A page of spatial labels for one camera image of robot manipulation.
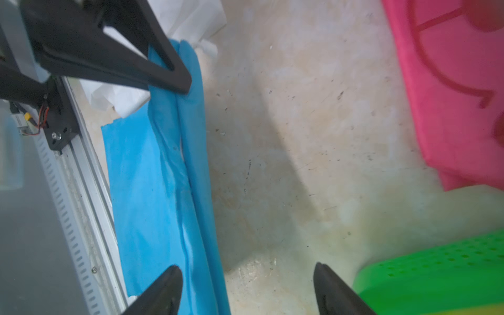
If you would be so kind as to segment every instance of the folded blue towel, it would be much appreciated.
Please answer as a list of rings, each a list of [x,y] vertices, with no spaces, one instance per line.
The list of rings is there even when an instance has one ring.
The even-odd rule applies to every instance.
[[[128,295],[170,265],[183,274],[179,314],[230,315],[217,248],[203,83],[187,42],[172,42],[191,73],[188,95],[149,87],[151,100],[102,128],[115,231]],[[149,60],[165,67],[149,50]]]

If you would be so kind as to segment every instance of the floor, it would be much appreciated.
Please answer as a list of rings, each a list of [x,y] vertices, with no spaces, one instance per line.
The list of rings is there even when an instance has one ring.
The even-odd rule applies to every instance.
[[[504,193],[424,164],[379,0],[223,0],[200,54],[219,248],[235,314],[318,314],[317,261],[367,264],[504,227]],[[100,126],[73,84],[106,173]]]

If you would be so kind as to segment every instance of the green perforated basket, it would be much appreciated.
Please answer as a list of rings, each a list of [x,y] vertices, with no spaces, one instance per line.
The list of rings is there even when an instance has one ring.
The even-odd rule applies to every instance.
[[[504,302],[504,230],[364,268],[354,290],[379,315]]]

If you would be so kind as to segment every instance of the gray metal panel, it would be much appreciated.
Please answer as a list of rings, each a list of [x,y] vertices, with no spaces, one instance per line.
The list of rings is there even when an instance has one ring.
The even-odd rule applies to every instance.
[[[115,308],[107,310],[105,307],[102,291],[106,289],[100,288],[96,275],[100,263],[92,259],[93,249],[88,242],[85,242],[85,234],[81,227],[84,218],[79,215],[76,201],[72,198],[76,193],[67,176],[67,169],[61,164],[62,157],[49,149],[44,135],[35,137],[35,144],[89,314],[116,314]]]
[[[60,223],[34,139],[22,141],[24,187],[0,192],[0,313],[88,314],[61,228],[70,221]]]
[[[135,301],[136,297],[128,297],[126,294],[108,184],[91,144],[83,116],[66,79],[64,84],[79,122],[81,134],[63,149],[63,156],[73,173],[79,171],[79,175],[75,176],[75,183],[77,190],[81,191],[83,210],[89,218],[87,227],[94,236],[98,249],[97,256],[105,267],[104,276],[108,278],[112,298],[122,312]]]

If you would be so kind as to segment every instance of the screw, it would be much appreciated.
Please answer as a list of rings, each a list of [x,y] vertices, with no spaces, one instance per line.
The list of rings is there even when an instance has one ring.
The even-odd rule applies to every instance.
[[[51,138],[55,140],[61,140],[61,134],[60,133],[52,133]]]

